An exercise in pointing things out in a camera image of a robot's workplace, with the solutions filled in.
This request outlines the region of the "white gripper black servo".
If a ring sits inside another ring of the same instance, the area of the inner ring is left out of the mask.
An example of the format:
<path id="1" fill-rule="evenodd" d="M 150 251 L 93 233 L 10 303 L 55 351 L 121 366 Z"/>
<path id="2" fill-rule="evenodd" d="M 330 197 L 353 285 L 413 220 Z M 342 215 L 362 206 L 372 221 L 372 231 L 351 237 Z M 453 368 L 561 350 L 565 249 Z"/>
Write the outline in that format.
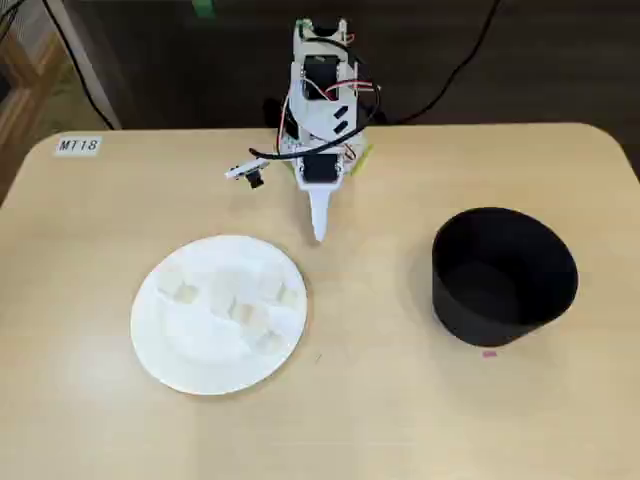
<path id="1" fill-rule="evenodd" d="M 312 154 L 295 162 L 295 176 L 301 190 L 309 191 L 314 237 L 322 242 L 328 228 L 328 212 L 332 191 L 343 181 L 343 159 L 339 154 Z"/>

